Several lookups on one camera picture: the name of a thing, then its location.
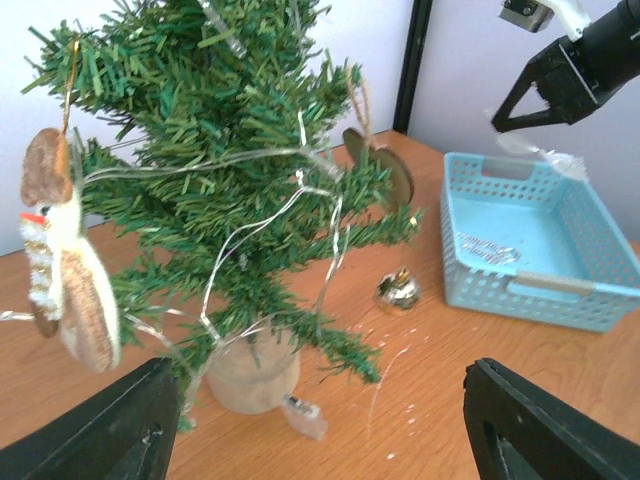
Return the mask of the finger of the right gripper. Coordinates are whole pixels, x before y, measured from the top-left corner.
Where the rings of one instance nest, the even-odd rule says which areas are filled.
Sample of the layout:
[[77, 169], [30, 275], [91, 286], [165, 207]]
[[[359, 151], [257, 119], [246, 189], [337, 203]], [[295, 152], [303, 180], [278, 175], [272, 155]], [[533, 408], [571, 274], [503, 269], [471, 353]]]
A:
[[557, 112], [549, 99], [544, 73], [533, 64], [527, 64], [493, 114], [492, 126], [497, 132], [505, 133], [557, 123]]

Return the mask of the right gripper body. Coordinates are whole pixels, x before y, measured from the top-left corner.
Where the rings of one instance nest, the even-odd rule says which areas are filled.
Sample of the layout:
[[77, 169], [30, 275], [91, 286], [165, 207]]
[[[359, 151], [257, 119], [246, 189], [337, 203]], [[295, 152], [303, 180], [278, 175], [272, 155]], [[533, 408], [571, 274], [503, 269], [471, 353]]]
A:
[[535, 126], [572, 125], [600, 106], [598, 82], [575, 53], [573, 43], [560, 37], [531, 59], [532, 83], [547, 106], [535, 114]]

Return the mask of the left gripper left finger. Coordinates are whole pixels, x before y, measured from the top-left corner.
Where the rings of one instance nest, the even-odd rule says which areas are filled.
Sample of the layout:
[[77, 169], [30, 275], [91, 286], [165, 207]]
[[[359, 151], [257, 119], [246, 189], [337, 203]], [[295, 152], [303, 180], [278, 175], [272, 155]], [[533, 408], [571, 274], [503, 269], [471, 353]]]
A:
[[153, 358], [1, 450], [3, 479], [164, 479], [180, 417], [179, 384]]

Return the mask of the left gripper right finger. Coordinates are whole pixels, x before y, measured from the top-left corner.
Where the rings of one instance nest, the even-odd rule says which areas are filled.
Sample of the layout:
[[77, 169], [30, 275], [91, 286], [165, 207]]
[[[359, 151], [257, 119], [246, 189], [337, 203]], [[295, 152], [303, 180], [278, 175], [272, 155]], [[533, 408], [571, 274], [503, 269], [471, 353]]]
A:
[[637, 479], [639, 445], [491, 358], [469, 365], [463, 415], [482, 479]]

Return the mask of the white mesh bow ornament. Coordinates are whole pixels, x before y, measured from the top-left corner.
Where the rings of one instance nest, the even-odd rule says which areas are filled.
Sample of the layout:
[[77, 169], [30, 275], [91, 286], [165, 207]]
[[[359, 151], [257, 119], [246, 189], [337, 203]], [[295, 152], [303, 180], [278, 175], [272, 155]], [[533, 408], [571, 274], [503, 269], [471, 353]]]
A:
[[542, 149], [523, 135], [513, 132], [497, 133], [496, 143], [502, 150], [513, 155], [536, 156], [566, 178], [581, 182], [589, 180], [582, 157], [556, 150]]

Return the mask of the brown pinecone ornament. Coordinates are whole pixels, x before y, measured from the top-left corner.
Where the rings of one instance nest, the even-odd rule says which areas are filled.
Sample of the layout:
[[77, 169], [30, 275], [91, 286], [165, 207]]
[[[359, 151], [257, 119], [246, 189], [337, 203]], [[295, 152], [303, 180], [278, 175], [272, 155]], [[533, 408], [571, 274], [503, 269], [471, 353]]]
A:
[[374, 138], [368, 87], [354, 66], [346, 69], [346, 86], [359, 129], [350, 127], [343, 131], [344, 146], [355, 166], [374, 162], [388, 172], [392, 189], [386, 202], [389, 211], [397, 211], [413, 199], [411, 172], [396, 152]]

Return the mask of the clear battery box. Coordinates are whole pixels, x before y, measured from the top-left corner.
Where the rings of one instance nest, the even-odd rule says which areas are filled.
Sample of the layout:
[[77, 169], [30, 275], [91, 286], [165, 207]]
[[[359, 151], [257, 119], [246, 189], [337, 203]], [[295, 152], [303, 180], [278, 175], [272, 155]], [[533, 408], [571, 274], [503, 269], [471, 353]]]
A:
[[328, 423], [318, 405], [286, 394], [281, 408], [292, 428], [316, 441], [324, 438]]

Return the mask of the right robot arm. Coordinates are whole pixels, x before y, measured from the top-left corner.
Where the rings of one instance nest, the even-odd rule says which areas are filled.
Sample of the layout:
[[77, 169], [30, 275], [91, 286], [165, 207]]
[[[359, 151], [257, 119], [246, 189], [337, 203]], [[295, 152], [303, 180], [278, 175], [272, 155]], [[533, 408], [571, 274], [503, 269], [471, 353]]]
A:
[[525, 65], [492, 118], [498, 132], [575, 124], [639, 76], [639, 3], [593, 21], [578, 1], [504, 1], [499, 17], [532, 33], [557, 17], [565, 35]]

